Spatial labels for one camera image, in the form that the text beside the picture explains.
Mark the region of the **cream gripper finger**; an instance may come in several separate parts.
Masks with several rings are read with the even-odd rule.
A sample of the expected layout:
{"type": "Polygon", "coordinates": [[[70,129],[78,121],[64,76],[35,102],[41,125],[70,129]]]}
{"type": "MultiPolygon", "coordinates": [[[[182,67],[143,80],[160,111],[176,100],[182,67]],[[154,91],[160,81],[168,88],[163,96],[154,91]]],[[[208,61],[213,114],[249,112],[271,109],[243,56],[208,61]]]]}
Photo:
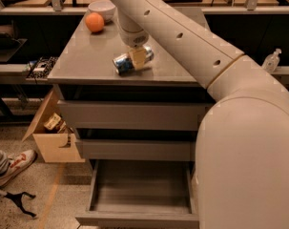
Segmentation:
{"type": "Polygon", "coordinates": [[[130,48],[129,56],[136,70],[140,70],[144,67],[146,59],[146,50],[143,47],[130,48]]]}

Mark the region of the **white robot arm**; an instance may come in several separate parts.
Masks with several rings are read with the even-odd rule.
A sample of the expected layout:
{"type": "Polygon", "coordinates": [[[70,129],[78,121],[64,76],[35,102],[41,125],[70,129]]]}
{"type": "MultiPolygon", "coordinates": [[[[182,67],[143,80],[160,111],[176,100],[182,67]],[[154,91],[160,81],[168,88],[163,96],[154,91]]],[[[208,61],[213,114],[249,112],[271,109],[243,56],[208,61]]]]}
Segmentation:
{"type": "Polygon", "coordinates": [[[289,229],[289,92],[162,0],[111,0],[215,100],[196,139],[200,229],[289,229]]]}

